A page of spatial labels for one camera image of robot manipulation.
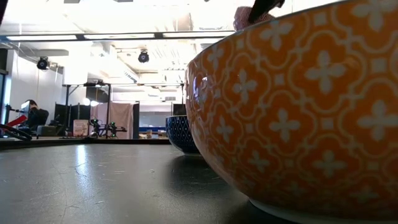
white quatrefoil pattern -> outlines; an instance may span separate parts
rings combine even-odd
[[[398,220],[398,0],[248,27],[193,59],[186,87],[197,148],[250,198]]]

navy patterned bowl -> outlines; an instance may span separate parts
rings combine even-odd
[[[187,115],[166,118],[167,137],[171,144],[187,156],[200,156],[189,130]]]

table surface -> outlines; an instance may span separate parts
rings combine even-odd
[[[173,146],[3,151],[0,189],[1,223],[291,223]]]

white wall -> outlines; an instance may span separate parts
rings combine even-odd
[[[36,63],[18,57],[14,50],[8,53],[7,71],[6,103],[18,109],[26,100],[34,100],[39,108],[49,112],[47,123],[53,119],[55,102],[65,101],[62,98],[63,75],[52,70],[40,71]],[[11,112],[9,120],[17,116],[17,113]]]

ceiling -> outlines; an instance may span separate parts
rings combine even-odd
[[[234,11],[238,6],[250,6],[254,0],[9,0],[0,27],[0,35],[27,34],[122,34],[133,32],[181,32],[196,30],[233,30]],[[335,2],[336,0],[286,0],[282,9],[274,9],[275,16]],[[117,58],[136,73],[141,83],[182,82],[187,63],[217,39],[115,41],[111,45]],[[19,45],[26,54],[37,56],[38,50],[70,50],[95,44],[92,42],[31,42]],[[17,43],[4,45],[13,49]],[[147,50],[149,62],[138,62],[141,50]],[[60,65],[67,55],[50,57]],[[89,78],[103,78],[108,82],[130,82],[120,72],[91,69]],[[153,91],[141,87],[114,88],[115,92]],[[179,86],[161,88],[160,92],[176,94]]]

